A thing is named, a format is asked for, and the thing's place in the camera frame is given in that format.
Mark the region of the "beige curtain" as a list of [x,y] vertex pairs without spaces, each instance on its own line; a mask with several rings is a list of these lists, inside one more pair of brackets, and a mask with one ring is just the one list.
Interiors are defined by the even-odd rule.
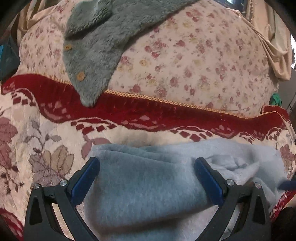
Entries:
[[[62,60],[64,44],[63,33],[67,20],[77,1],[59,1],[51,4],[46,1],[32,1],[20,13],[18,22],[18,44],[20,47],[20,66],[17,74],[40,74],[51,76],[61,81],[68,81],[68,75]],[[197,35],[212,34],[210,46],[224,44],[219,29],[235,27],[232,36],[243,35],[250,41],[262,42],[267,60],[276,76],[289,80],[292,61],[290,32],[278,14],[265,2],[253,1],[255,11],[251,20],[223,7],[213,1],[200,1],[177,13],[162,23],[150,34],[141,37],[139,42],[127,51],[138,51],[142,55],[163,51],[169,59],[184,55],[184,48],[171,45],[172,40],[179,40],[189,46]]]

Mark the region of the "red floral plush blanket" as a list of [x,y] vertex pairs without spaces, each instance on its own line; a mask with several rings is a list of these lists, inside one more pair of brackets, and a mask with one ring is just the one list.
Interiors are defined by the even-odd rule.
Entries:
[[241,117],[220,110],[108,90],[86,108],[74,88],[27,74],[1,85],[1,240],[23,240],[32,185],[56,185],[94,145],[169,145],[227,138],[280,151],[295,173],[295,132],[287,111],[264,106]]

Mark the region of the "light grey fleece pants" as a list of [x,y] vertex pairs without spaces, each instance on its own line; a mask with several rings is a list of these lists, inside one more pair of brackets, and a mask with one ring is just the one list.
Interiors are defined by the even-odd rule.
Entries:
[[269,146],[217,138],[168,146],[96,145],[100,171],[84,199],[85,221],[103,240],[194,240],[216,211],[194,172],[203,157],[225,179],[258,182],[273,209],[287,179]]

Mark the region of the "floral quilted bedspread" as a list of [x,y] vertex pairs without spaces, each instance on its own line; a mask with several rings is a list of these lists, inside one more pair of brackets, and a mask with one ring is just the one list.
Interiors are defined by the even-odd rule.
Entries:
[[198,1],[131,43],[107,89],[255,116],[278,80],[240,16]]

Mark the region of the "green fabric item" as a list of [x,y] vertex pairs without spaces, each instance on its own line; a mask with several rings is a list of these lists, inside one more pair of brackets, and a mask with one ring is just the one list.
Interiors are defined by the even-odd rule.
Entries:
[[269,105],[282,106],[282,101],[278,93],[272,94],[269,100]]

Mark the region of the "blue plastic bag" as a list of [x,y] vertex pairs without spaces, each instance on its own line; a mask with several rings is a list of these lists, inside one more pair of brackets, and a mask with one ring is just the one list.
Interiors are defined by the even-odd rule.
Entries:
[[19,51],[14,42],[1,45],[1,80],[12,76],[19,64]]

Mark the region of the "green fuzzy buttoned jacket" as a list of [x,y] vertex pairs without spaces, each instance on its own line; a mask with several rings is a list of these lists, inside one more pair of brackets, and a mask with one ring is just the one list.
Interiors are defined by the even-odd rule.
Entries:
[[64,32],[65,69],[83,106],[95,105],[129,40],[194,1],[81,1]]

